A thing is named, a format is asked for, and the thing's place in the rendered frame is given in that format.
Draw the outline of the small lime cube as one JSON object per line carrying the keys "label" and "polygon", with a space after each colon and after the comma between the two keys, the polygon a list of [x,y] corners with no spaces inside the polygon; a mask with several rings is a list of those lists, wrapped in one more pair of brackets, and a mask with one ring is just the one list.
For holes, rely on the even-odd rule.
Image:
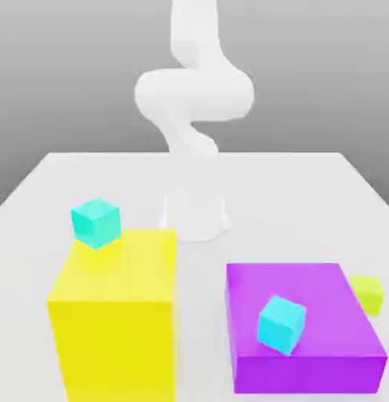
{"label": "small lime cube", "polygon": [[379,316],[384,299],[380,280],[374,276],[352,276],[350,285],[365,314]]}

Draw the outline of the small cyan cube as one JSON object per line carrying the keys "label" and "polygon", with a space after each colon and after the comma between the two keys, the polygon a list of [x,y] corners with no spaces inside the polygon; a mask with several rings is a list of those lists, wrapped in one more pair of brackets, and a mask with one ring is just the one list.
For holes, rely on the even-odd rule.
{"label": "small cyan cube", "polygon": [[257,341],[289,356],[304,331],[307,308],[274,295],[259,313]]}

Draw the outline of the large yellow box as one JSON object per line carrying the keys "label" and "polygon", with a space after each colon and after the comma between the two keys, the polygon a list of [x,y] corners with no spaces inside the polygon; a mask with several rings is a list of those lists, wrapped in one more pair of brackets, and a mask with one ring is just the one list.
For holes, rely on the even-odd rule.
{"label": "large yellow box", "polygon": [[176,233],[75,241],[47,300],[67,402],[175,402]]}

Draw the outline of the large purple box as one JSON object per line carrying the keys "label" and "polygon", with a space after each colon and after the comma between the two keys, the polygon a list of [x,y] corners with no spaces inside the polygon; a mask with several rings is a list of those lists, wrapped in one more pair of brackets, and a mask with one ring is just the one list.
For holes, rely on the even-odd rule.
{"label": "large purple box", "polygon": [[[306,309],[289,356],[257,340],[274,296]],[[387,354],[338,264],[229,264],[226,309],[235,393],[378,391]]]}

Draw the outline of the small turquoise cube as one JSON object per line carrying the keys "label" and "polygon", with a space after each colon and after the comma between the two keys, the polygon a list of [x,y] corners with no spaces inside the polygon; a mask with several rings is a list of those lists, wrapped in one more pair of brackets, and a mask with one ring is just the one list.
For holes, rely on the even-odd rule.
{"label": "small turquoise cube", "polygon": [[94,250],[122,235],[119,207],[101,198],[72,208],[71,220],[75,238]]}

